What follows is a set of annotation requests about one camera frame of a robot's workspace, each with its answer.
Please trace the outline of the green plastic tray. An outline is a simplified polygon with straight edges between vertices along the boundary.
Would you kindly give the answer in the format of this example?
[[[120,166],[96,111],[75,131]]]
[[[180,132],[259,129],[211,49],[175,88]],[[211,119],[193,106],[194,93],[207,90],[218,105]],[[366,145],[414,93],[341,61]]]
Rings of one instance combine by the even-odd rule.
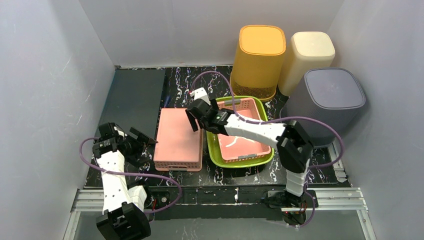
[[[252,97],[252,96],[236,96],[235,99],[238,98],[246,98],[246,97]],[[262,120],[262,121],[267,121],[268,117],[267,117],[267,113],[265,111],[265,108],[263,106],[264,109],[264,113],[261,115],[262,117],[265,117],[266,120]],[[219,147],[219,143],[217,140],[217,134],[213,134],[211,132],[206,132],[206,139],[207,139],[207,146],[208,146],[208,152],[209,152],[209,156],[211,161],[222,168],[249,168],[249,167],[255,167],[255,166],[259,166],[259,165],[263,165],[268,163],[269,161],[272,160],[272,158],[274,157],[274,149],[271,147],[271,153],[263,156],[263,157],[259,157],[259,158],[254,158],[254,159],[247,159],[247,160],[239,160],[239,161],[235,161],[235,162],[224,162],[222,156],[221,156],[221,152],[220,152],[220,147]]]

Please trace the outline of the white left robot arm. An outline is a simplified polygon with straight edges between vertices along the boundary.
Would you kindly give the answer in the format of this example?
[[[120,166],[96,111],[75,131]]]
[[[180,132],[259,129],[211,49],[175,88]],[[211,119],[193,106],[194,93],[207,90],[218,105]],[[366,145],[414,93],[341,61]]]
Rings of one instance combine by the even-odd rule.
[[[125,161],[135,162],[137,155],[157,141],[130,128],[131,135],[115,123],[104,123],[98,128],[100,137],[92,147],[103,186],[102,215],[96,226],[106,240],[143,240],[151,235],[148,217],[144,213],[148,198],[143,185],[129,188],[124,174]]]

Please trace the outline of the orange slatted waste bin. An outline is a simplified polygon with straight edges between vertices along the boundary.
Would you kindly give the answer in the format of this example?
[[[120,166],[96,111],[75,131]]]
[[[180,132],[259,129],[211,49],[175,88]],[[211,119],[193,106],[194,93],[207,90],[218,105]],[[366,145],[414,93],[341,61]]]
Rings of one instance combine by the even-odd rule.
[[[271,100],[286,52],[284,31],[273,25],[246,25],[240,29],[230,84],[237,96]]]

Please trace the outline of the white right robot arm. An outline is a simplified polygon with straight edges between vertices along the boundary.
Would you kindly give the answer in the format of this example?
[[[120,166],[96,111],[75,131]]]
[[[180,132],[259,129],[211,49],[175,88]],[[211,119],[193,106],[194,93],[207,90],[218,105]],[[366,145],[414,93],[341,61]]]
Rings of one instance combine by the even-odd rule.
[[[223,168],[267,163],[274,153],[286,170],[286,192],[300,198],[305,190],[312,143],[299,123],[267,123],[254,97],[195,99],[185,110],[194,131],[205,130],[210,158]]]

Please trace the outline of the grey slatted waste bin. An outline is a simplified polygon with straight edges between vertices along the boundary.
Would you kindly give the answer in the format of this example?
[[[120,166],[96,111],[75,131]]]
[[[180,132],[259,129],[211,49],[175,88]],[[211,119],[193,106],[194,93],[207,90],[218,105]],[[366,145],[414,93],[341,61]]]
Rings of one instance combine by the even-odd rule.
[[[280,111],[280,117],[307,117],[344,132],[366,103],[355,76],[340,67],[308,70]]]

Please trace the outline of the cream bin liner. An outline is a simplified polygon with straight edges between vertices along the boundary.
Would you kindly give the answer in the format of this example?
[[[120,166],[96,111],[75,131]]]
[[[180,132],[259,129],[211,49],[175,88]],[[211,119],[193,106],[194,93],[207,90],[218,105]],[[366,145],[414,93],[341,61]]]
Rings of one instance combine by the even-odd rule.
[[[329,35],[321,31],[296,32],[290,39],[280,71],[278,89],[289,97],[304,74],[329,67],[336,50]]]

